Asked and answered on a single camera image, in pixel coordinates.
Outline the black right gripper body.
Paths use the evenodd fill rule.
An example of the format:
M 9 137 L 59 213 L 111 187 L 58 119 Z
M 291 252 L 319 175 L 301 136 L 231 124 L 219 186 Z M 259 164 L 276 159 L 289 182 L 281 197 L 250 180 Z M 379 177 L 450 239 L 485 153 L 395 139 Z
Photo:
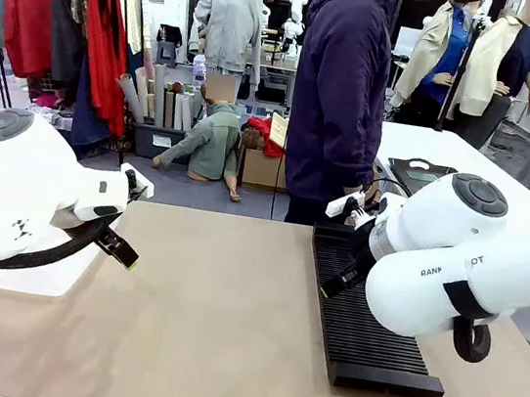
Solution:
M 351 236 L 350 254 L 353 258 L 351 268 L 361 278 L 366 278 L 376 263 L 369 239 L 375 224 L 376 221 L 372 219 L 356 228 Z

